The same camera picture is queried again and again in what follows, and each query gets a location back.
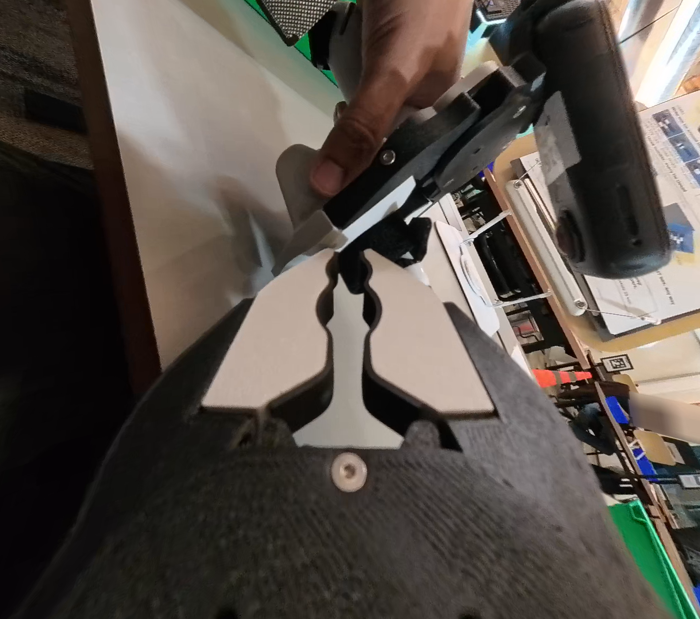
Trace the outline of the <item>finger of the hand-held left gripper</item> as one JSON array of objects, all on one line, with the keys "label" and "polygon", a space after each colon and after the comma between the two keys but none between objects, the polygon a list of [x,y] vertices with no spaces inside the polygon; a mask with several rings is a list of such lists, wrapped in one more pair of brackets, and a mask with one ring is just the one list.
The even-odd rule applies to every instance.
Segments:
[{"label": "finger of the hand-held left gripper", "polygon": [[339,230],[337,239],[332,241],[333,249],[343,249],[353,240],[357,239],[365,231],[369,230],[376,223],[397,211],[406,203],[409,195],[413,192],[416,181],[413,176],[407,178],[398,187],[391,191],[384,199],[372,205],[368,211],[364,212],[357,220],[348,227]]},{"label": "finger of the hand-held left gripper", "polygon": [[297,227],[291,239],[275,259],[273,275],[280,275],[289,263],[300,256],[311,256],[319,250],[338,250],[347,242],[343,230],[337,228],[324,211],[314,211]]}]

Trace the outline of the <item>printed instruction sheet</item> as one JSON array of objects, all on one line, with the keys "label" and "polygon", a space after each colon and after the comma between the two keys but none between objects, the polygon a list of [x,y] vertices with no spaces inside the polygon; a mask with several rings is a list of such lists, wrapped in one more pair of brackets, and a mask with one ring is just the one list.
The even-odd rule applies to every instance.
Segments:
[{"label": "printed instruction sheet", "polygon": [[641,113],[654,180],[669,232],[665,267],[628,280],[605,280],[573,272],[558,256],[542,220],[553,218],[538,152],[512,162],[518,181],[507,183],[516,217],[540,253],[554,293],[574,317],[593,324],[599,342],[638,334],[691,317],[699,327],[699,92],[671,99]]}]

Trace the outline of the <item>orange traffic cone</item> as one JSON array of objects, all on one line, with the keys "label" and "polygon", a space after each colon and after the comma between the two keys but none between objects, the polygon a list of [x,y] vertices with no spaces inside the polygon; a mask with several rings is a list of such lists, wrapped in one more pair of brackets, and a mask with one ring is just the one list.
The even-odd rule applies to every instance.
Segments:
[{"label": "orange traffic cone", "polygon": [[531,373],[542,389],[559,389],[564,385],[584,382],[593,378],[589,371],[532,369]]}]

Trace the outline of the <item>person's left hand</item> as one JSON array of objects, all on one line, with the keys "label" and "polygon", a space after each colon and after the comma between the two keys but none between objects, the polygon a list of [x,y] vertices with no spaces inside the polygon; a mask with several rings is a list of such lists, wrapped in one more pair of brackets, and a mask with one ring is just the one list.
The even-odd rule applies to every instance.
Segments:
[{"label": "person's left hand", "polygon": [[460,78],[473,0],[357,0],[361,77],[320,148],[310,186],[337,195],[366,169],[407,107],[432,106]]}]

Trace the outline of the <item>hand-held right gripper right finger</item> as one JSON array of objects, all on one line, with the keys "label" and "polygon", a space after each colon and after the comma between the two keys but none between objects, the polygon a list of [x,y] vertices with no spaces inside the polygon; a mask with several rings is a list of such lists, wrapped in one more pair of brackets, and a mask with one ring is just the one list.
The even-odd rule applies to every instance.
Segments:
[{"label": "hand-held right gripper right finger", "polygon": [[449,309],[431,287],[374,250],[363,317],[363,402],[378,420],[463,420],[496,413]]}]

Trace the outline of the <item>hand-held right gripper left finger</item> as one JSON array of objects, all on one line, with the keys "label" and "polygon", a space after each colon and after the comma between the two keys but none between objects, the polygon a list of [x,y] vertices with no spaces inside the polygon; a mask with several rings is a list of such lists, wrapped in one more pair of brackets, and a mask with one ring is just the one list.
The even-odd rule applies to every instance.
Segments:
[{"label": "hand-held right gripper left finger", "polygon": [[282,420],[300,431],[333,396],[337,255],[321,250],[268,283],[250,305],[203,400],[206,411]]}]

